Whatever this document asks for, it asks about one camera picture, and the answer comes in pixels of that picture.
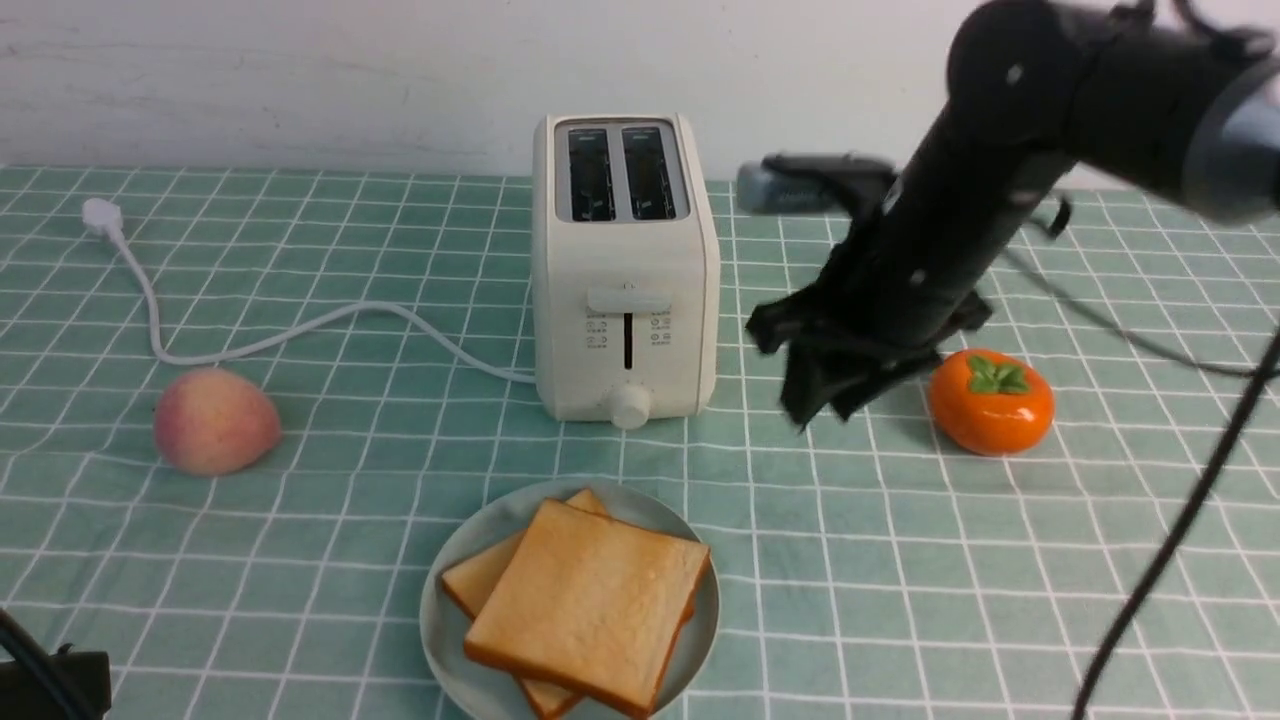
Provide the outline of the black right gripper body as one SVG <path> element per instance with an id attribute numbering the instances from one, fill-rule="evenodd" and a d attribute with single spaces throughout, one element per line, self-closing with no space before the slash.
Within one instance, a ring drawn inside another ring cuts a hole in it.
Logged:
<path id="1" fill-rule="evenodd" d="M 851 260 L 820 274 L 800 342 L 864 363 L 931 351 L 961 301 L 1074 159 L 1043 140 L 983 141 L 937 120 L 852 237 Z"/>

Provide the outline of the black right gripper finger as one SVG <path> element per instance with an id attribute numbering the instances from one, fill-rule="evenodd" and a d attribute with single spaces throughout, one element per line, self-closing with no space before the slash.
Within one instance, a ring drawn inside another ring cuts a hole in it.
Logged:
<path id="1" fill-rule="evenodd" d="M 823 345 L 826 305 L 819 290 L 800 290 L 783 299 L 756 306 L 745 325 L 760 354 L 785 351 L 780 406 L 787 419 L 805 429 L 826 409 L 849 423 L 851 409 L 842 398 L 849 388 L 845 366 Z"/>
<path id="2" fill-rule="evenodd" d="M 841 423 L 847 423 L 881 396 L 931 374 L 941 363 L 942 356 L 934 350 L 899 361 L 856 364 L 851 375 L 835 384 L 828 405 Z"/>

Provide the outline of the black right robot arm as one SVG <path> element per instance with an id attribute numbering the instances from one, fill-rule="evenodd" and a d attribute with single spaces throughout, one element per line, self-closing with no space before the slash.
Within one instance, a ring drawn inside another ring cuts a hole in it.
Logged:
<path id="1" fill-rule="evenodd" d="M 1277 213 L 1267 32 L 1170 29 L 1147 1 L 987 1 L 951 44 L 946 86 L 904 168 L 846 152 L 739 170 L 748 213 L 851 222 L 813 282 L 748 319 L 760 352 L 786 352 L 780 404 L 796 427 L 826 409 L 847 420 L 980 329 L 980 278 L 1080 164 L 1220 225 Z"/>

